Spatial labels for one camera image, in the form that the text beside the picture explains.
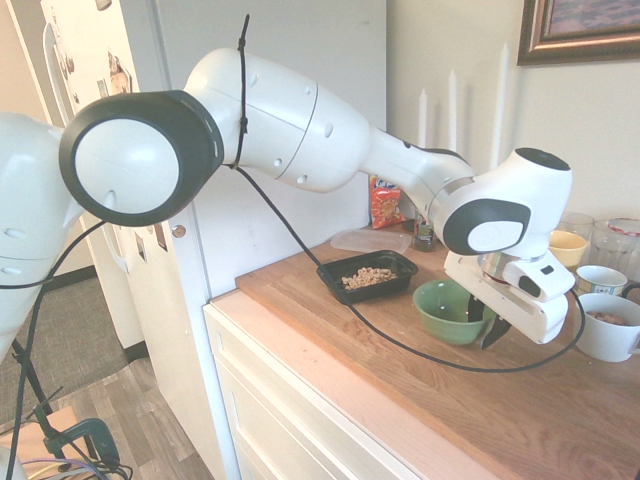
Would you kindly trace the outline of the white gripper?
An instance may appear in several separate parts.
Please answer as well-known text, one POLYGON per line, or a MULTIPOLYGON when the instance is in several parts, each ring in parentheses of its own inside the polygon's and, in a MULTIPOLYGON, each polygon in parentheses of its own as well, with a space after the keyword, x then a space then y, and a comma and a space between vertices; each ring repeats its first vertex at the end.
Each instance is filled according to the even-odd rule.
POLYGON ((481 341, 486 350, 511 325, 537 344, 553 340, 568 313, 569 271, 549 251, 537 258, 504 253, 447 254, 445 273, 470 294, 469 322, 483 320, 485 305, 498 314, 481 341))

